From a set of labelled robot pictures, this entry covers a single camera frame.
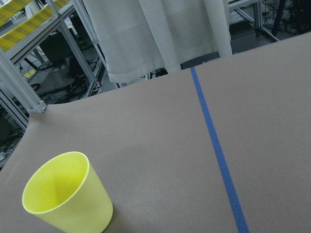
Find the desk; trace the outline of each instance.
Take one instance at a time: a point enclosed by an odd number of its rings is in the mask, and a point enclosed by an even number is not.
[[[310,40],[196,67],[250,232],[311,229]],[[1,232],[60,232],[20,199],[44,162],[71,150],[112,199],[107,233],[238,232],[189,69],[32,115],[0,173]]]

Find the white curtain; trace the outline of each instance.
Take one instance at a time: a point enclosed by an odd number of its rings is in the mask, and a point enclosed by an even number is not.
[[[232,54],[227,0],[84,0],[109,78],[127,83],[157,68],[169,73],[211,52]]]

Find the plastic cup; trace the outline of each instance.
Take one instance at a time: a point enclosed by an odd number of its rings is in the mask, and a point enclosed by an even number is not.
[[[67,233],[101,233],[113,207],[88,158],[67,152],[40,167],[27,182],[24,209]]]

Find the yellow checkered strip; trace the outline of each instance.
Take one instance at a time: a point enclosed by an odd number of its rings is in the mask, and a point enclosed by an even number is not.
[[[0,26],[24,8],[31,0],[11,0],[0,7]]]
[[[59,10],[61,9],[69,0],[56,0],[55,6]],[[27,21],[21,23],[17,27],[13,28],[8,33],[0,37],[0,47],[3,51],[8,51],[11,47],[17,44],[20,40],[25,38],[29,33],[39,27],[43,22],[48,20],[53,16],[53,12],[49,6],[44,7],[38,13],[33,15]]]

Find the blue line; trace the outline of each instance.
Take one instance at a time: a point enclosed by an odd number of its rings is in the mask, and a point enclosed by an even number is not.
[[[197,91],[197,94],[198,94],[198,97],[201,103],[203,115],[204,115],[205,122],[208,128],[208,131],[209,131],[209,135],[210,135],[210,138],[211,138],[211,141],[214,147],[214,151],[217,157],[220,172],[223,177],[227,195],[229,197],[234,219],[238,227],[238,231],[239,233],[249,233],[246,220],[245,220],[245,217],[244,217],[244,214],[243,214],[240,202],[239,202],[239,198],[235,190],[233,181],[231,179],[231,175],[230,175],[230,172],[229,172],[229,169],[228,169],[225,157],[224,157],[224,153],[220,145],[212,118],[208,110],[207,103],[205,101],[205,97],[204,97],[204,94],[203,94],[203,91],[200,85],[200,81],[199,81],[198,75],[194,67],[191,68],[191,73],[192,73],[194,85],[195,85],[195,88],[196,88],[196,91]]]

